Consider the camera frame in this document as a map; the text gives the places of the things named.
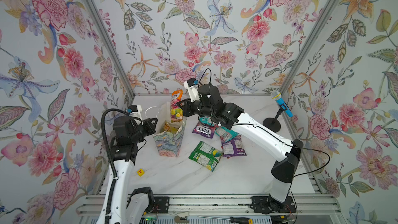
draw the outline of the teal snack bag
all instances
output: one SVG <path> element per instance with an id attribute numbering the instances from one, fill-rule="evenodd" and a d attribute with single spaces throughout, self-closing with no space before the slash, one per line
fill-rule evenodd
<path id="1" fill-rule="evenodd" d="M 201 141 L 193 150 L 193 152 L 189 156 L 189 159 L 200 163 L 211 171 L 214 171 L 214 168 L 220 161 L 221 157 L 222 151 L 219 151 L 216 148 L 211 147 L 207 143 Z"/>

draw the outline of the white marble table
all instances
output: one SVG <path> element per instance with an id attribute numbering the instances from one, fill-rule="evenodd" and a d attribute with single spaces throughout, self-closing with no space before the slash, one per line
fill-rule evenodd
<path id="1" fill-rule="evenodd" d="M 141 105 L 142 112 L 144 112 L 145 109 L 152 106 L 160 107 L 166 101 L 170 101 L 170 96 L 136 96 L 133 103 Z M 275 101 L 271 101 L 269 96 L 224 96 L 223 101 L 233 102 L 242 107 L 258 122 L 262 122 L 266 117 L 275 116 L 278 110 Z M 282 128 L 278 134 L 291 139 L 283 118 L 280 117 L 279 121 Z M 217 135 L 214 135 L 213 139 L 208 139 L 192 133 L 197 122 L 197 116 L 187 118 L 179 157 L 159 156 L 153 138 L 146 137 L 147 144 L 137 155 L 135 171 L 129 182 L 129 192 L 148 186 L 151 187 L 154 194 L 260 194 L 270 192 L 271 168 L 275 160 L 265 150 L 244 136 L 242 136 L 242 142 L 248 155 L 230 159 L 222 157 L 213 172 L 190 160 L 188 157 L 199 141 L 204 141 L 221 150 L 221 141 Z M 142 177 L 136 173 L 139 169 L 145 171 Z M 296 174 L 304 172 L 306 172 L 305 168 L 300 162 Z M 109 173 L 101 188 L 101 194 L 106 193 L 108 177 Z M 297 194 L 314 194 L 307 175 L 296 177 L 291 191 Z"/>

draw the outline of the blue microphone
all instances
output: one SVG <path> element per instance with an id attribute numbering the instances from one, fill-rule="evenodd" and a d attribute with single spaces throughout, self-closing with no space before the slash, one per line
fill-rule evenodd
<path id="1" fill-rule="evenodd" d="M 289 107 L 287 107 L 280 92 L 278 92 L 276 90 L 272 91 L 271 98 L 274 99 L 278 103 L 278 105 L 281 107 L 281 109 L 284 110 L 289 117 L 293 117 L 293 113 L 289 110 Z"/>

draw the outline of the yellow cube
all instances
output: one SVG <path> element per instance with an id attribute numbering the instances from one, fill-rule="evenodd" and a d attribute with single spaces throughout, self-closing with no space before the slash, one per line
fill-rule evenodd
<path id="1" fill-rule="evenodd" d="M 143 169 L 139 169 L 139 170 L 137 171 L 137 174 L 138 174 L 139 176 L 142 176 L 143 174 L 145 174 L 145 172 L 144 172 Z"/>

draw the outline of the black round base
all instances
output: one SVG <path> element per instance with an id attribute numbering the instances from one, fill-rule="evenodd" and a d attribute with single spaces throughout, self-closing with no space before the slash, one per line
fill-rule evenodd
<path id="1" fill-rule="evenodd" d="M 272 124 L 273 120 L 274 118 L 266 118 L 263 121 L 263 126 L 267 127 L 273 132 L 279 132 L 281 130 L 281 123 L 279 123 L 279 121 L 275 121 L 275 123 Z"/>

